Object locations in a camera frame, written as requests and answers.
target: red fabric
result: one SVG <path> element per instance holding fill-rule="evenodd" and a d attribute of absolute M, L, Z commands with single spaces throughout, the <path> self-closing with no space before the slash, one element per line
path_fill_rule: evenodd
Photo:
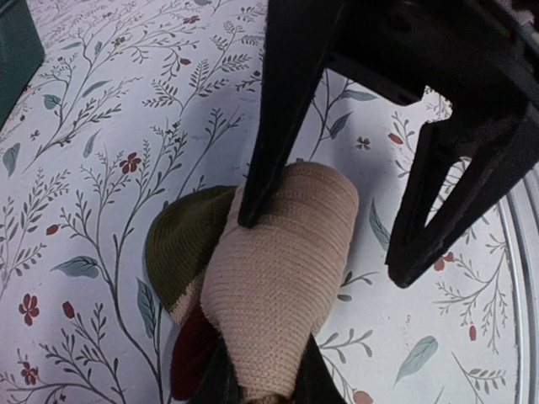
<path fill-rule="evenodd" d="M 170 391 L 175 400 L 189 400 L 199 388 L 219 343 L 219 333 L 196 306 L 178 335 L 170 367 Z"/>

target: dark green object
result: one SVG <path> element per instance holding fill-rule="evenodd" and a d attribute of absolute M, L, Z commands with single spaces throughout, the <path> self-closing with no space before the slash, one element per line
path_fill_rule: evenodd
<path fill-rule="evenodd" d="M 0 129 L 44 59 L 26 0 L 0 0 Z"/>

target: pink knitted fabric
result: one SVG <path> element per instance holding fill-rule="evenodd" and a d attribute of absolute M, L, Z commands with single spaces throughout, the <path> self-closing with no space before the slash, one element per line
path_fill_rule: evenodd
<path fill-rule="evenodd" d="M 242 196 L 208 264 L 202 309 L 225 339 L 244 400 L 289 399 L 309 334 L 336 298 L 358 194 L 330 167 L 292 164 L 253 229 L 237 224 Z"/>

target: floral tablecloth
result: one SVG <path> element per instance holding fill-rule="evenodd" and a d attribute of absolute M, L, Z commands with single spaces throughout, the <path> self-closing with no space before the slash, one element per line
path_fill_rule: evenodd
<path fill-rule="evenodd" d="M 265 4 L 29 5 L 46 60 L 0 131 L 0 402 L 170 403 L 179 329 L 147 282 L 143 243 L 167 203 L 244 180 Z M 387 277 L 419 128 L 450 114 L 432 91 L 400 108 L 325 72 L 292 152 L 360 192 L 349 265 L 318 337 L 349 403 L 533 400 L 525 281 L 503 204 L 413 287 Z"/>

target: dark green box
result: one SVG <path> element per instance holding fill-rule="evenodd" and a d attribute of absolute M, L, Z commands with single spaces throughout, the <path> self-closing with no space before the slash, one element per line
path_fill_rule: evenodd
<path fill-rule="evenodd" d="M 26 0 L 0 0 L 0 129 L 44 58 Z"/>

